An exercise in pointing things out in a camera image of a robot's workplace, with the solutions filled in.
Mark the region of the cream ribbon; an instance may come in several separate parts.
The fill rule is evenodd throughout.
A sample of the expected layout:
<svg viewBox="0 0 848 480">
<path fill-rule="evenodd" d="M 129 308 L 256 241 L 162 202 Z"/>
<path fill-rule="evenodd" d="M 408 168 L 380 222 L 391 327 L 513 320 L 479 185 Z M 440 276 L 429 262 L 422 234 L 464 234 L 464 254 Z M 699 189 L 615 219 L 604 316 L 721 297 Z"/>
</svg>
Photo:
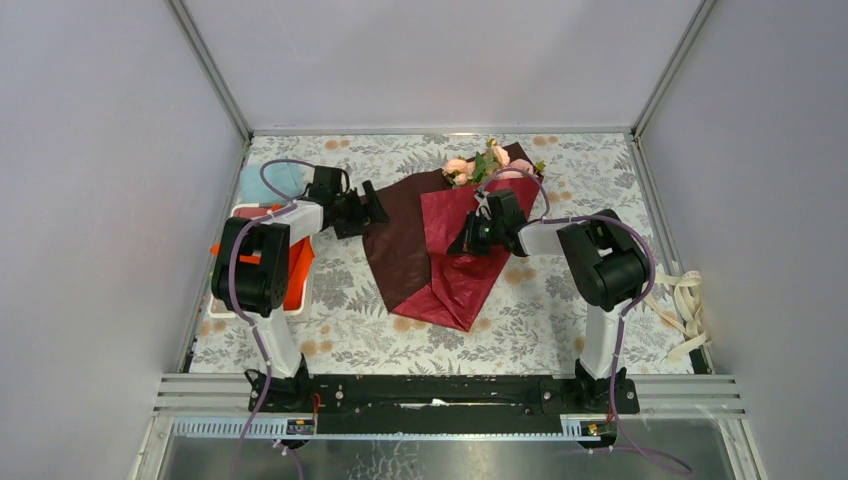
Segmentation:
<svg viewBox="0 0 848 480">
<path fill-rule="evenodd" d="M 681 276 L 656 274 L 655 284 L 670 288 L 675 314 L 663 309 L 652 296 L 644 299 L 644 303 L 663 323 L 677 330 L 685 338 L 683 343 L 669 351 L 667 358 L 672 363 L 681 361 L 696 349 L 710 346 L 712 343 L 711 334 L 703 323 L 705 307 L 702 282 L 701 273 L 697 270 L 687 271 Z"/>
</svg>

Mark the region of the dark red wrapping paper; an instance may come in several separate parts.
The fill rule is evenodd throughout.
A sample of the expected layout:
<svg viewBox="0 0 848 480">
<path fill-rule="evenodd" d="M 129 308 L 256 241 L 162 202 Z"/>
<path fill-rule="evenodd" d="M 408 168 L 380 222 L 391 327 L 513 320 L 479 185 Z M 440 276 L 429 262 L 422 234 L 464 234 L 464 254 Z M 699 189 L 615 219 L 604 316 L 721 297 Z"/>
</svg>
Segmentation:
<svg viewBox="0 0 848 480">
<path fill-rule="evenodd" d="M 472 187 L 454 189 L 436 169 L 409 175 L 377 197 L 389 220 L 369 225 L 362 241 L 386 309 L 469 331 L 511 256 L 499 245 L 483 256 L 448 254 L 475 206 Z"/>
</svg>

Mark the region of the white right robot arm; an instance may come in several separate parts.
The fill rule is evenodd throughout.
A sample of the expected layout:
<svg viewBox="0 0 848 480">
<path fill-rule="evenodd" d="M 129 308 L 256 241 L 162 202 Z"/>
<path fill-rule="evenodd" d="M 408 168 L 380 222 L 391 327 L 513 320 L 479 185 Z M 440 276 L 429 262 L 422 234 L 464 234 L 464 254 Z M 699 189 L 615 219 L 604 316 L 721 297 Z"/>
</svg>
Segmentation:
<svg viewBox="0 0 848 480">
<path fill-rule="evenodd" d="M 652 289 L 656 266 L 647 242 L 612 209 L 588 216 L 529 220 L 510 189 L 476 193 L 446 248 L 450 255 L 482 256 L 500 246 L 518 257 L 559 256 L 587 304 L 585 346 L 575 372 L 575 402 L 597 412 L 613 398 L 608 378 L 623 367 L 623 318 Z"/>
</svg>

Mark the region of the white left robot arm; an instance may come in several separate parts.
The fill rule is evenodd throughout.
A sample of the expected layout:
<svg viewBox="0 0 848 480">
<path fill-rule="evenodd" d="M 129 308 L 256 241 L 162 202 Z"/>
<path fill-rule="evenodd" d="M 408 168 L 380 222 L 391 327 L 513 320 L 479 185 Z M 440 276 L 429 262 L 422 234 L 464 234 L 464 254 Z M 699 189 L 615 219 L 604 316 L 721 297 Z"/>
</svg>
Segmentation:
<svg viewBox="0 0 848 480">
<path fill-rule="evenodd" d="M 327 229 L 339 239 L 363 234 L 371 224 L 386 223 L 388 213 L 370 181 L 355 187 L 341 168 L 312 166 L 312 177 L 298 193 L 278 189 L 260 167 L 262 185 L 274 200 L 257 204 L 252 217 L 231 216 L 212 252 L 211 292 L 246 321 L 266 374 L 277 377 L 272 398 L 288 411 L 309 401 L 310 385 L 297 371 L 303 363 L 289 325 L 281 315 L 285 295 L 295 280 L 290 251 Z"/>
</svg>

